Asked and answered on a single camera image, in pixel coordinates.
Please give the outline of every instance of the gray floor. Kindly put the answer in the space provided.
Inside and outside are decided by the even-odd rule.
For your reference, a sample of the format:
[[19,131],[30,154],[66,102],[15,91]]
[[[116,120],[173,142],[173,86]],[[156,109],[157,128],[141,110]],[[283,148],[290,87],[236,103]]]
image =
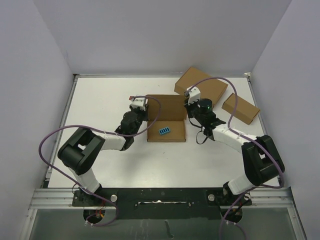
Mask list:
[[[220,220],[204,218],[168,220],[117,220],[107,227],[84,226],[82,210],[40,209],[31,240],[217,240]],[[295,240],[286,208],[248,208],[239,223],[248,240]],[[222,239],[242,240],[243,233],[233,225],[223,227]]]

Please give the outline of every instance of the blue object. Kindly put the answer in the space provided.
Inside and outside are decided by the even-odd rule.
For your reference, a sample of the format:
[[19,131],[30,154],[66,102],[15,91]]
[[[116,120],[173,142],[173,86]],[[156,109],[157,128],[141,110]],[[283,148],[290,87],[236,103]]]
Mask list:
[[159,129],[159,133],[160,135],[170,133],[170,128],[169,127],[161,128]]

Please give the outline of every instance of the white wall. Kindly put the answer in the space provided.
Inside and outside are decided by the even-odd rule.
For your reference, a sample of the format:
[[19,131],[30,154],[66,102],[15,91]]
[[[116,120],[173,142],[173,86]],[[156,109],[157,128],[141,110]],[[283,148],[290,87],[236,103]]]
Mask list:
[[253,69],[291,0],[34,0],[73,73]]
[[32,0],[1,1],[0,33],[0,238],[15,240],[44,179],[39,142],[59,126],[73,75]]
[[292,0],[252,73],[308,240],[318,240],[320,1]]

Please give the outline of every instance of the small cardboard box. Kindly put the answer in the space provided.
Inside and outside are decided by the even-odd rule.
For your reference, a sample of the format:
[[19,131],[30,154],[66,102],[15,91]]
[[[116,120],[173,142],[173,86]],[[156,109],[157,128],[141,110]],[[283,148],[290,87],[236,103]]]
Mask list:
[[[146,140],[148,142],[185,142],[186,127],[185,119],[187,111],[184,107],[185,97],[181,95],[148,95],[158,99],[161,103],[161,114],[154,125],[147,130]],[[155,120],[159,104],[148,99],[148,122],[149,126]],[[170,128],[170,132],[160,135],[159,129]]]
[[[211,78],[210,75],[190,67],[183,76],[175,83],[174,91],[180,95],[184,95],[187,88],[196,84],[200,80]],[[202,99],[210,99],[212,101],[212,107],[214,107],[222,95],[225,93],[228,84],[218,79],[210,79],[204,81],[196,86],[201,92]]]
[[[232,93],[222,105],[222,109],[232,113],[236,104],[236,96]],[[260,109],[238,96],[235,117],[246,124],[250,124],[260,112]]]

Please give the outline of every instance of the cardboard lid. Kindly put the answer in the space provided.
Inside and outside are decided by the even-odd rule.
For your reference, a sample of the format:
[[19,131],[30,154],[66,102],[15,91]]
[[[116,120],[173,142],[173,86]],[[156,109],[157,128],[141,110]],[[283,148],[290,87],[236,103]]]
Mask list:
[[[187,117],[187,111],[184,107],[185,96],[181,95],[160,95],[148,94],[147,96],[158,99],[161,103],[161,114],[158,121],[182,121]],[[159,111],[159,104],[153,99],[148,99],[148,119],[155,120]]]
[[[222,109],[228,113],[232,113],[236,104],[236,95],[232,93],[222,105]],[[260,112],[260,109],[252,105],[250,102],[238,96],[238,104],[236,107],[235,117],[246,124],[250,124]]]
[[[183,95],[187,88],[191,87],[200,80],[211,78],[210,75],[190,67],[188,71],[175,83],[174,91],[180,95]],[[218,79],[210,79],[204,81],[196,86],[201,92],[202,99],[210,99],[215,105],[226,91],[228,84]]]

